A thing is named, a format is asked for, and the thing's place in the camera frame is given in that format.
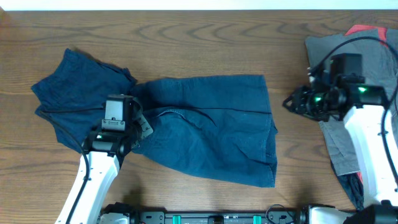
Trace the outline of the navy blue shorts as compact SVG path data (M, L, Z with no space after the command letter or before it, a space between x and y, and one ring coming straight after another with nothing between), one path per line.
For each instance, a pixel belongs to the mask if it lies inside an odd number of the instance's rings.
M131 94L153 129L136 153L195 177L275 185L277 128L262 75L165 78Z

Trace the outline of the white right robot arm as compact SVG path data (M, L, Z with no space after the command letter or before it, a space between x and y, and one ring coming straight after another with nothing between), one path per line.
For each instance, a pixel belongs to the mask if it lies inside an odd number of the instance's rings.
M288 111L314 121L338 115L353 143L363 180L364 209L343 212L308 205L296 223L397 223L397 146L391 102L381 86L345 84L329 89L301 86L282 103Z

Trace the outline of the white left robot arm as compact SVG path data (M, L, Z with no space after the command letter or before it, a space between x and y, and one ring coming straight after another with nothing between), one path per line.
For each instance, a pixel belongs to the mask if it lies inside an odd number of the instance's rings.
M57 223L96 223L124 157L153 133L138 98L109 95L101 125L81 144L79 170Z

